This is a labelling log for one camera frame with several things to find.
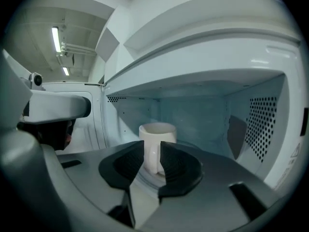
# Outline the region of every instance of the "perforated vent panel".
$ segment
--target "perforated vent panel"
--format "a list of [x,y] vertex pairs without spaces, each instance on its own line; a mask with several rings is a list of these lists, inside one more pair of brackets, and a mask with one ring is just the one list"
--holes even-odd
[[118,100],[126,99],[126,97],[114,97],[114,96],[108,96],[107,102],[118,102]]
[[247,118],[245,142],[263,162],[274,133],[277,98],[262,97],[250,99],[250,113]]

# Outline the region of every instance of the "ceiling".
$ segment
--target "ceiling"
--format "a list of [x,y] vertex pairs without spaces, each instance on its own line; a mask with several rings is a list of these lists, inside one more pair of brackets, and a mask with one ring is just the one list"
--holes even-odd
[[105,19],[79,11],[35,7],[16,12],[3,38],[4,49],[44,82],[88,81],[95,56],[74,54],[74,66],[66,76],[56,58],[51,28],[59,28],[59,41],[95,48]]

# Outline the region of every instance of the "fluorescent light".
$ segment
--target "fluorescent light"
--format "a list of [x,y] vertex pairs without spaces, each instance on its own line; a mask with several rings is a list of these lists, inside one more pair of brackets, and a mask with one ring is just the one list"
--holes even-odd
[[60,43],[59,43],[59,35],[58,35],[58,27],[52,27],[52,33],[53,33],[56,51],[61,52]]
[[63,71],[64,71],[64,73],[65,73],[66,75],[70,75],[69,72],[68,72],[67,67],[62,67],[62,68],[63,68]]

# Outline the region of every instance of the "white mug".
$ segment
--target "white mug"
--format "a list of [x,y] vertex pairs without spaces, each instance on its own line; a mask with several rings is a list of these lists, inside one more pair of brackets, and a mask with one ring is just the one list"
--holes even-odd
[[144,140],[144,166],[153,174],[164,174],[160,163],[161,141],[176,143],[176,127],[169,123],[150,123],[140,126],[140,140]]

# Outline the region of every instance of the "mug handle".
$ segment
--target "mug handle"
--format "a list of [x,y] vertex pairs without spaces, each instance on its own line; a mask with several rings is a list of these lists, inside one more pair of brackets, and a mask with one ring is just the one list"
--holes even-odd
[[148,155],[148,168],[153,174],[158,173],[158,145],[151,145]]

